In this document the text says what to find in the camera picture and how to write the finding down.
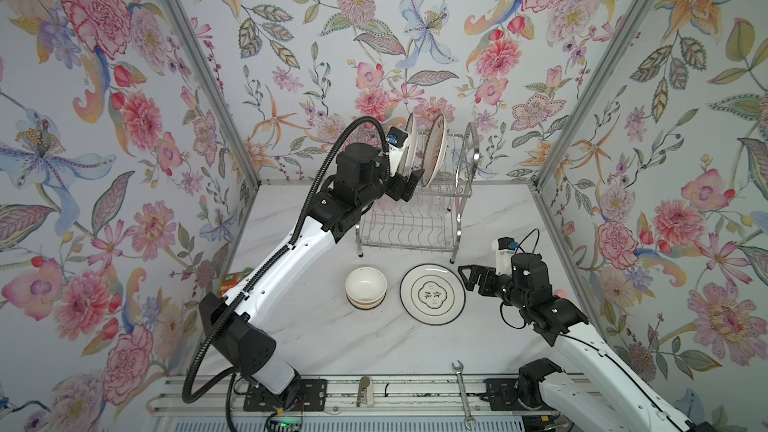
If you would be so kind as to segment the white patterned plate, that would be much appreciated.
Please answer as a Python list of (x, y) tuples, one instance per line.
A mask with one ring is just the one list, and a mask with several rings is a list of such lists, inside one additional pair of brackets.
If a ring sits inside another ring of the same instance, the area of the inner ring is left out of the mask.
[(421, 264), (409, 270), (400, 282), (400, 301), (417, 322), (443, 326), (464, 311), (466, 290), (460, 278), (437, 264)]

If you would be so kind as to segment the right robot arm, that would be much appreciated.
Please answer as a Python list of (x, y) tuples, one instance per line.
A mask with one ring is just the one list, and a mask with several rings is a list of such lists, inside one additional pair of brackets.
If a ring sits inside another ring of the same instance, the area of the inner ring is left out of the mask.
[(574, 365), (600, 393), (595, 399), (549, 358), (536, 359), (517, 373), (512, 398), (522, 406), (551, 408), (583, 431), (711, 431), (656, 393), (603, 340), (588, 317), (567, 298), (554, 294), (541, 256), (513, 254), (496, 266), (458, 269), (467, 291), (494, 297), (518, 310), (525, 325)]

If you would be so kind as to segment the cream white bowl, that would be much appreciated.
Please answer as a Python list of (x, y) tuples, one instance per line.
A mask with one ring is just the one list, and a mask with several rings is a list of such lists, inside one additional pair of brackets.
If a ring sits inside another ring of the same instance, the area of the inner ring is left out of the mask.
[(377, 298), (376, 300), (372, 301), (360, 301), (357, 300), (349, 295), (346, 296), (348, 302), (355, 308), (360, 310), (371, 310), (379, 307), (385, 300), (386, 295), (382, 295), (381, 297)]

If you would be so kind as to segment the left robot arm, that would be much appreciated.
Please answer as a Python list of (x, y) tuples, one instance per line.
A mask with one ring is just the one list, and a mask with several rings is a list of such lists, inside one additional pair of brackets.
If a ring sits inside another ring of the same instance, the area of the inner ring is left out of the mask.
[(409, 200), (418, 185), (398, 168), (412, 147), (385, 142), (383, 148), (353, 143), (328, 155), (331, 176), (320, 172), (308, 193), (294, 230), (254, 271), (223, 296), (210, 293), (199, 304), (205, 337), (190, 365), (183, 399), (191, 403), (232, 375), (265, 388), (284, 405), (293, 402), (300, 375), (277, 351), (262, 328), (275, 306), (315, 261), (358, 225), (383, 196)]

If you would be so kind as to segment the orange striped plate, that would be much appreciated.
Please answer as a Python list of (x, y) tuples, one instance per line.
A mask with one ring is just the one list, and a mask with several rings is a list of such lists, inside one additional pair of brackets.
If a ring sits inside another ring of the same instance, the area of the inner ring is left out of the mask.
[(415, 160), (417, 145), (418, 145), (418, 126), (413, 113), (409, 114), (406, 123), (406, 132), (408, 133), (408, 145), (404, 152), (403, 160), (399, 167), (399, 172), (408, 177), (411, 174), (413, 162)]
[(444, 156), (444, 142), (447, 135), (447, 122), (443, 113), (438, 113), (432, 123), (425, 150), (423, 154), (424, 174), (421, 179), (421, 186), (427, 188), (439, 171)]

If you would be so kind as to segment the orange bowl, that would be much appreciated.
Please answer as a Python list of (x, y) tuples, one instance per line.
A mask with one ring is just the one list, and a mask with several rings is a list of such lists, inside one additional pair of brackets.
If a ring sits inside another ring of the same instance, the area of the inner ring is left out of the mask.
[(360, 301), (372, 301), (386, 295), (388, 282), (384, 274), (369, 266), (351, 271), (345, 279), (345, 292)]

